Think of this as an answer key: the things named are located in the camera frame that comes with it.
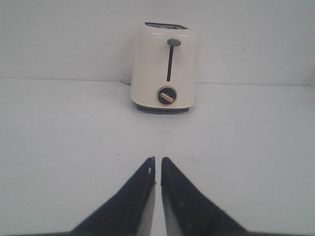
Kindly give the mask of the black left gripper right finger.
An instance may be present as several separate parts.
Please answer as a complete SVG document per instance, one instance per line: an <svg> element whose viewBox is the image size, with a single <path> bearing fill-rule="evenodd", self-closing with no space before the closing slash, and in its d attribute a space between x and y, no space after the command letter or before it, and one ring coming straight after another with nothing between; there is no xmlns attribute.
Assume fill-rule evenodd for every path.
<svg viewBox="0 0 315 236"><path fill-rule="evenodd" d="M246 233L205 197L171 161L161 163L161 195L167 233Z"/></svg>

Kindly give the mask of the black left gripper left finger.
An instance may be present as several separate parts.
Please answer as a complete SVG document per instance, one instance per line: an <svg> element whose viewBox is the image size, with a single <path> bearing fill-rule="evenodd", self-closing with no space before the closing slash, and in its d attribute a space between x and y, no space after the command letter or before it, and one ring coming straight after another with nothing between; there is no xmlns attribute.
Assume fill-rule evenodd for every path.
<svg viewBox="0 0 315 236"><path fill-rule="evenodd" d="M121 189L72 233L150 233L155 198L155 158L149 157Z"/></svg>

